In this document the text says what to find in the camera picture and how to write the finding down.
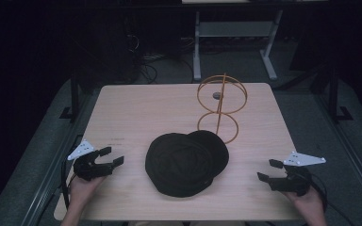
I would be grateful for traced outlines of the gold wire hat stand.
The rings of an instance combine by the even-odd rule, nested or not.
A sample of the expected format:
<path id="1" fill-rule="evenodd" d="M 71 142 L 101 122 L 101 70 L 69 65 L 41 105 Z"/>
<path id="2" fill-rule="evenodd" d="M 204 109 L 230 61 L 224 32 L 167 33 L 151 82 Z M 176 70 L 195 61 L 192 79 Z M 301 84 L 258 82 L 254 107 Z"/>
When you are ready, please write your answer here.
<path id="1" fill-rule="evenodd" d="M 222 98 L 215 100 L 214 92 Z M 248 91 L 235 77 L 216 74 L 204 79 L 197 88 L 196 100 L 204 112 L 196 127 L 219 136 L 225 144 L 234 141 L 239 135 L 238 113 L 248 103 Z"/>

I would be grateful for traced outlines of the metal frame rail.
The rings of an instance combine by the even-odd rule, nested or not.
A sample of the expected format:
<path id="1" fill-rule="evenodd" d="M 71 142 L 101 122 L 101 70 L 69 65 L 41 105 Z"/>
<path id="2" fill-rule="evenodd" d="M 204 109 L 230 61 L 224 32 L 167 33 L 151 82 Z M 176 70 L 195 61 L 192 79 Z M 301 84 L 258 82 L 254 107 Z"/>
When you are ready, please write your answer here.
<path id="1" fill-rule="evenodd" d="M 38 226 L 49 202 L 55 197 L 55 191 L 61 183 L 61 166 L 66 162 L 67 155 L 81 141 L 82 134 L 68 135 L 64 138 L 54 152 L 53 159 L 48 170 L 42 177 L 42 181 L 27 208 L 21 226 Z"/>
<path id="2" fill-rule="evenodd" d="M 346 153 L 351 165 L 353 166 L 354 173 L 356 174 L 358 181 L 362 185 L 362 161 L 357 155 L 354 145 L 348 139 L 346 133 L 343 131 L 340 122 L 338 120 L 335 120 L 328 112 L 326 102 L 319 95 L 315 95 L 314 99 L 319 106 L 322 114 L 324 115 L 324 118 L 326 118 L 332 130 L 336 134 L 339 143 L 343 147 L 344 152 Z"/>

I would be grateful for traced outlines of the white metal desk frame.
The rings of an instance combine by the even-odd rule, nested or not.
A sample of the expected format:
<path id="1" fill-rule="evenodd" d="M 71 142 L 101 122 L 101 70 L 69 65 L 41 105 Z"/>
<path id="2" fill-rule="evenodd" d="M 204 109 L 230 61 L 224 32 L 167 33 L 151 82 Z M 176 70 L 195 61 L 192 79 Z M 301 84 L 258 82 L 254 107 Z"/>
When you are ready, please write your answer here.
<path id="1" fill-rule="evenodd" d="M 271 80 L 276 80 L 277 74 L 272 66 L 270 53 L 282 15 L 283 11 L 278 10 L 272 21 L 202 22 L 200 20 L 200 12 L 197 11 L 195 13 L 194 50 L 192 58 L 193 80 L 200 81 L 202 79 L 200 38 L 267 38 L 267 46 L 260 51 L 260 56 L 268 77 Z"/>

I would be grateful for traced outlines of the black hat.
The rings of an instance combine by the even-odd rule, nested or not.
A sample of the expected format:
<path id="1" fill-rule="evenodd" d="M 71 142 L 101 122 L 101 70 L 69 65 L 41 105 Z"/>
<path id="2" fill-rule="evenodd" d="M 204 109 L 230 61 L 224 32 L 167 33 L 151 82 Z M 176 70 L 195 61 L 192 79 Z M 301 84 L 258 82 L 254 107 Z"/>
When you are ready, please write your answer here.
<path id="1" fill-rule="evenodd" d="M 160 193 L 187 198 L 208 188 L 228 161 L 225 143 L 210 131 L 169 133 L 150 144 L 145 171 Z"/>

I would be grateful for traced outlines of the black metal stand post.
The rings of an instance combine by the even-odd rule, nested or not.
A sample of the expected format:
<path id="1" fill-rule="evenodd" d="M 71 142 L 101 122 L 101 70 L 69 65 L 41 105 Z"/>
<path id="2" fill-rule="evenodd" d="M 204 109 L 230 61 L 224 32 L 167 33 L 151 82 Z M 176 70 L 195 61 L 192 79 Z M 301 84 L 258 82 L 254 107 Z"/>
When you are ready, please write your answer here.
<path id="1" fill-rule="evenodd" d="M 70 123 L 75 122 L 80 112 L 79 105 L 79 86 L 78 86 L 78 75 L 77 72 L 73 72 L 70 78 L 71 88 L 71 105 L 63 108 L 60 118 L 69 120 Z"/>
<path id="2" fill-rule="evenodd" d="M 353 116 L 345 106 L 340 106 L 338 100 L 338 74 L 334 65 L 329 67 L 328 113 L 334 123 L 352 121 Z"/>

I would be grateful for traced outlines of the person's right hand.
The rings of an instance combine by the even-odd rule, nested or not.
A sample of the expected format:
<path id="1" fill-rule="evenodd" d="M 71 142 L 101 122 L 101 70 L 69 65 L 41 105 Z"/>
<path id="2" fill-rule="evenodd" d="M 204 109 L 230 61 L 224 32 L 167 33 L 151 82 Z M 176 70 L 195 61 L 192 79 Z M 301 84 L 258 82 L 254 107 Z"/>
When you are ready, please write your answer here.
<path id="1" fill-rule="evenodd" d="M 283 195 L 292 202 L 306 221 L 324 218 L 320 194 L 312 186 L 303 196 L 298 196 L 293 192 L 283 192 Z"/>

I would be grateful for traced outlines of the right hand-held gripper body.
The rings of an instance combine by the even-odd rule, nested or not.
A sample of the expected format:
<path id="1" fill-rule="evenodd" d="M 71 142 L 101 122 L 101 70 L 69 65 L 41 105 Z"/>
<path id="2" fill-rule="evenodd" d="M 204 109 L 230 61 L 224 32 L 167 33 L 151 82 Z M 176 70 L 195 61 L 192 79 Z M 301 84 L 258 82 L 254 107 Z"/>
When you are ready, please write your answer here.
<path id="1" fill-rule="evenodd" d="M 311 173 L 307 166 L 324 164 L 324 157 L 312 156 L 304 153 L 291 152 L 289 156 L 281 161 L 286 171 L 285 178 L 269 178 L 268 184 L 271 190 L 282 192 L 294 192 L 303 196 L 312 183 Z"/>

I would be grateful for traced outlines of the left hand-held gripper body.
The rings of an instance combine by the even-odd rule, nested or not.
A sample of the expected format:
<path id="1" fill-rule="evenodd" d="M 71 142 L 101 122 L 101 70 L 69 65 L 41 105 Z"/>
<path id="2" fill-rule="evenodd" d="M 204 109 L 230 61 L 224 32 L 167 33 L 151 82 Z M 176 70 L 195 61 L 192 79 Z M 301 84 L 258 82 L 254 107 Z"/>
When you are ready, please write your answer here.
<path id="1" fill-rule="evenodd" d="M 87 140 L 80 144 L 67 156 L 69 161 L 74 161 L 74 173 L 86 181 L 93 178 L 108 176 L 114 170 L 112 163 L 96 164 L 95 160 L 100 150 L 96 150 Z"/>

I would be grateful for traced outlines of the person's left hand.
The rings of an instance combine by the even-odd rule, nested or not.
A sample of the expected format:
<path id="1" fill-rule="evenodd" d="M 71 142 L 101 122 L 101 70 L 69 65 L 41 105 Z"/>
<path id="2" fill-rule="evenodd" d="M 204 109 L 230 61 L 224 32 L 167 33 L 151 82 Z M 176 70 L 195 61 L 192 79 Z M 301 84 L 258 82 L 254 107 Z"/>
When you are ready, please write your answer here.
<path id="1" fill-rule="evenodd" d="M 86 181 L 78 176 L 75 176 L 70 184 L 70 206 L 84 207 L 95 190 L 105 181 L 105 177 L 93 178 L 90 181 Z"/>

